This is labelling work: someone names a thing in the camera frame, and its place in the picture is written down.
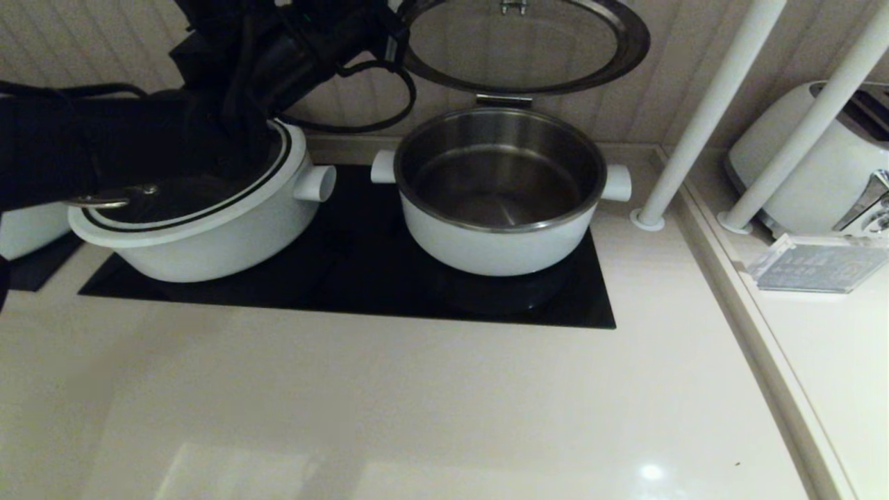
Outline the glass lid with white rim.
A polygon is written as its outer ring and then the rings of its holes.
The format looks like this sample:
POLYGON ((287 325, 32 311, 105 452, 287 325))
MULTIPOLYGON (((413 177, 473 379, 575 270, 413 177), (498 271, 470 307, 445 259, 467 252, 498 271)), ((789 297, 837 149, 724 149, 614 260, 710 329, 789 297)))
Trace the glass lid with white rim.
POLYGON ((445 88, 514 96, 574 94, 631 73, 647 23, 620 0, 402 0, 404 65, 445 88))

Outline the wide white pot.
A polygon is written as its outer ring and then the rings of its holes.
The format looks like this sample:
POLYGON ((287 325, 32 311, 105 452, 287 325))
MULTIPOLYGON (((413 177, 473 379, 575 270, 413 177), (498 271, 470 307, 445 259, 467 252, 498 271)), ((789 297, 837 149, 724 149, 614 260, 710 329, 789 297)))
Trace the wide white pot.
MULTIPOLYGON (((330 199, 331 193, 334 191, 337 179, 336 168, 330 165, 318 167, 312 161, 311 167, 305 169, 303 174, 304 176, 297 183, 295 195, 304 201, 319 202, 320 208, 321 203, 330 199)), ((157 183, 130 187, 130 189, 109 193, 103 201, 71 202, 67 208, 70 206, 74 208, 124 208, 130 201, 131 191, 140 190, 146 194, 153 194, 156 189, 158 189, 157 183)), ((309 225, 304 227, 302 232, 287 231, 283 224, 263 224, 250 230, 244 222, 241 222, 238 225, 226 224, 219 230, 161 246, 109 249, 121 256, 138 272, 157 281, 173 283, 211 281, 223 276, 230 276, 259 265, 264 260, 269 260, 301 237, 308 230, 309 225)))

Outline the white pot with steel rim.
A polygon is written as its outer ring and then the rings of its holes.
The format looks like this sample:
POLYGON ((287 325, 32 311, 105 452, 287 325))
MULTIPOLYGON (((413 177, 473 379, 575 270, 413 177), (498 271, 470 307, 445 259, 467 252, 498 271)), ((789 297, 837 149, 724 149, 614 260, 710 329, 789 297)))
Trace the white pot with steel rim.
POLYGON ((564 260, 600 202, 631 199, 631 171, 584 133, 517 108, 470 108, 420 124, 381 149, 369 174, 397 186, 407 230, 427 254, 480 276, 564 260))

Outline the large black induction cooktop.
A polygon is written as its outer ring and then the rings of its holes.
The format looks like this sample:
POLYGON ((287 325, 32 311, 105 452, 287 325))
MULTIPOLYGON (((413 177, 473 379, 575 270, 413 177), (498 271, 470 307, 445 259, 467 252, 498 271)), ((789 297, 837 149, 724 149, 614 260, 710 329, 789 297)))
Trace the large black induction cooktop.
POLYGON ((147 278, 114 254, 82 297, 356 315, 616 329, 596 247, 586 234, 547 269, 479 276, 442 265, 412 239, 394 185, 369 167, 338 167, 331 198, 284 250, 231 276, 197 283, 147 278))

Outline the white round pole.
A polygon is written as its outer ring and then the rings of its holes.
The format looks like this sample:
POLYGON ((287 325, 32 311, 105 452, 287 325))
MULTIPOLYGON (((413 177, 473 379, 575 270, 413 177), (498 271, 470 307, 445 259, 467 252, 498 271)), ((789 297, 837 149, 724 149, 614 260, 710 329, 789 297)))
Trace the white round pole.
POLYGON ((664 214, 747 77, 788 0, 751 0, 720 66, 657 183, 631 222, 642 231, 665 227, 664 214))
POLYGON ((775 152, 749 189, 730 211, 717 216, 727 231, 748 234, 747 226, 813 148, 829 124, 864 82, 871 70, 889 50, 889 0, 881 0, 879 9, 858 35, 854 44, 836 66, 826 87, 792 130, 786 142, 775 152))

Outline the white toaster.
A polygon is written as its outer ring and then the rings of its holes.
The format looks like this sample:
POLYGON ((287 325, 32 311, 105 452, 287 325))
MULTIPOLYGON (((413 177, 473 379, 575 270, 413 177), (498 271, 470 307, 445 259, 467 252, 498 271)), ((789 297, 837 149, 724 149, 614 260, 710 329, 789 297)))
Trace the white toaster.
MULTIPOLYGON (((825 85, 791 89, 734 143, 724 168, 739 193, 765 171, 825 85)), ((889 238, 889 83, 857 89, 758 217, 776 238, 889 238)))

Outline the clear acrylic sign holder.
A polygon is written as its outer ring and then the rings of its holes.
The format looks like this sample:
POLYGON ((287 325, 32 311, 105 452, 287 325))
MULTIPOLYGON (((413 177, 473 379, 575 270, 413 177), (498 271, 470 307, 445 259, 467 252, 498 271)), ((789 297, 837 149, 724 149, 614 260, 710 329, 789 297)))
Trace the clear acrylic sign holder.
POLYGON ((886 237, 784 234, 746 270, 761 290, 850 294, 886 265, 886 237))

